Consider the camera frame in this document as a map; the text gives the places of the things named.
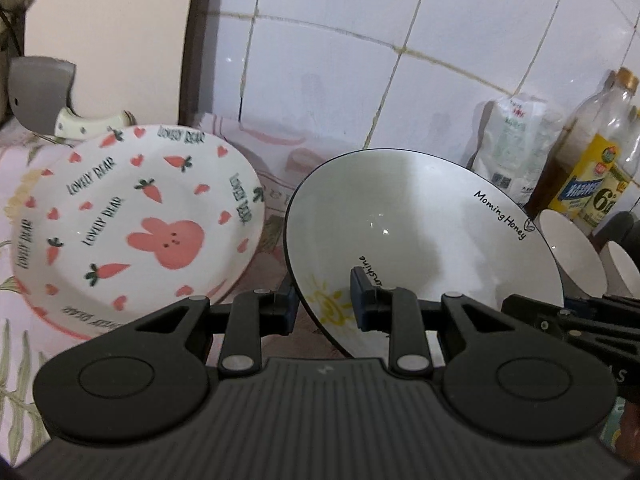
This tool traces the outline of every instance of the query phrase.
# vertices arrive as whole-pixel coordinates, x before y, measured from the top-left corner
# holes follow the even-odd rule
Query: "yellow label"
[[[611,211],[629,182],[631,182],[631,177],[614,164],[602,181],[600,188],[578,216],[588,225],[596,228],[605,215]]]
[[[573,220],[600,187],[619,152],[615,142],[596,134],[548,208]]]

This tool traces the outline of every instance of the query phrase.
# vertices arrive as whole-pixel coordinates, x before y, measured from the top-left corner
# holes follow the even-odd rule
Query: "pink bunny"
[[[127,236],[127,244],[140,251],[155,253],[165,269],[187,267],[204,243],[202,227],[191,220],[165,224],[158,218],[145,218],[142,228],[148,233],[131,233]]]

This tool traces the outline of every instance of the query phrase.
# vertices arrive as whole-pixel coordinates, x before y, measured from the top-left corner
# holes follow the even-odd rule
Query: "beige board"
[[[138,123],[176,123],[191,0],[36,0],[27,56],[77,66],[72,107],[88,118],[131,111]]]

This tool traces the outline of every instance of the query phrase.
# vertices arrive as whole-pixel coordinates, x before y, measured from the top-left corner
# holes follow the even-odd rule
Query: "gold bottle cap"
[[[638,78],[634,76],[628,68],[620,67],[616,73],[616,81],[628,90],[631,90],[634,94],[638,90]]]

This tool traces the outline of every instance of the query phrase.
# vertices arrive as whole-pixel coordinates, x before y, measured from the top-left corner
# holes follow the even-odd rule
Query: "knife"
[[[23,56],[12,60],[7,90],[9,104],[20,124],[41,135],[91,139],[109,128],[135,124],[129,112],[103,119],[85,119],[68,106],[76,66],[62,59]]]

